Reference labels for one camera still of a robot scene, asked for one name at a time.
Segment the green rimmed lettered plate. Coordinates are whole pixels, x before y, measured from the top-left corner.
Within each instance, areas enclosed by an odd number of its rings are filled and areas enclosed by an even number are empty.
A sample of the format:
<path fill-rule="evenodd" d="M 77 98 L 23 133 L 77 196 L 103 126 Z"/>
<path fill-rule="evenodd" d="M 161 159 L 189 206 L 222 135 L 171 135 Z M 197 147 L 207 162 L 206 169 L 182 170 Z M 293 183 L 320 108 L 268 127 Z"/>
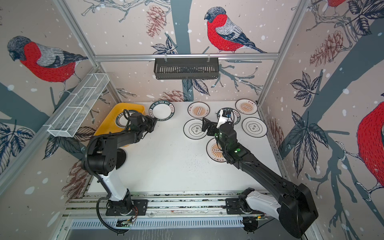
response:
<path fill-rule="evenodd" d="M 149 114 L 159 122 L 171 119 L 175 114 L 175 106 L 169 101 L 156 101 L 151 104 Z"/>

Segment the orange sunburst plate front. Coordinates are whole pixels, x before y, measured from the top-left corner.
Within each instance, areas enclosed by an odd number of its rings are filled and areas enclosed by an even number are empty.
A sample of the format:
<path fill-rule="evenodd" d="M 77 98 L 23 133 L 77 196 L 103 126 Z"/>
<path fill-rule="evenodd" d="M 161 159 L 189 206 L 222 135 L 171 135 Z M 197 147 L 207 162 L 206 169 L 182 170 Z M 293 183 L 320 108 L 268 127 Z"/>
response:
<path fill-rule="evenodd" d="M 226 159 L 223 156 L 222 150 L 220 150 L 215 138 L 208 141 L 206 151 L 209 158 L 218 163 L 225 163 Z"/>

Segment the green red rimmed plate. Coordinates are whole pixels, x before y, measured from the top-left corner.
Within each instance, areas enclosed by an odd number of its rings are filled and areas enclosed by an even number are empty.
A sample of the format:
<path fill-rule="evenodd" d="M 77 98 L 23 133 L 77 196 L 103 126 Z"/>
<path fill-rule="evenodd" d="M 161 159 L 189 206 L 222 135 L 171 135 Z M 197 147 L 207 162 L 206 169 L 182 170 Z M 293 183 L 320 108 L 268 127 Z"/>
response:
<path fill-rule="evenodd" d="M 118 114 L 118 116 L 115 119 L 115 124 L 117 125 L 117 127 L 121 129 L 124 129 L 127 126 L 128 120 L 125 117 L 124 112 L 121 112 L 120 114 Z"/>

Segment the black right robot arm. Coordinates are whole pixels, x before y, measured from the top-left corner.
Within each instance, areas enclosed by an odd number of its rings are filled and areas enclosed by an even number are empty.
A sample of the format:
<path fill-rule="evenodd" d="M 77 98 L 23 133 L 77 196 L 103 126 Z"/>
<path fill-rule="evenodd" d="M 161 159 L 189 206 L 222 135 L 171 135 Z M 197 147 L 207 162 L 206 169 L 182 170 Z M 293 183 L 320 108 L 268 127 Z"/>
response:
<path fill-rule="evenodd" d="M 270 193 L 270 196 L 266 196 L 253 188 L 247 188 L 239 195 L 235 204 L 227 205 L 228 213 L 263 212 L 279 220 L 290 235 L 301 238 L 319 216 L 308 187 L 303 184 L 295 185 L 259 161 L 238 142 L 232 122 L 215 123 L 203 118 L 198 123 L 202 124 L 204 133 L 214 138 L 228 164 L 250 175 Z"/>

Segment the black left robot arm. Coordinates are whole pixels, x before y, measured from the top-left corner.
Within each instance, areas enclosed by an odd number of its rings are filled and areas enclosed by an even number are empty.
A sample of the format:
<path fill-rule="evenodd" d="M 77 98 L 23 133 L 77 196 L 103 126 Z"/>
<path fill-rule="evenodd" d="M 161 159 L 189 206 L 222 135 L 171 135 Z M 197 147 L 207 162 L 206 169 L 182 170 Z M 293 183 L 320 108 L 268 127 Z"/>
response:
<path fill-rule="evenodd" d="M 117 169 L 122 167 L 128 154 L 124 146 L 138 143 L 147 133 L 154 131 L 157 119 L 139 112 L 123 110 L 127 120 L 124 130 L 91 138 L 85 153 L 83 168 L 100 183 L 107 196 L 107 216 L 144 216 L 147 200 L 133 200 L 122 183 Z"/>

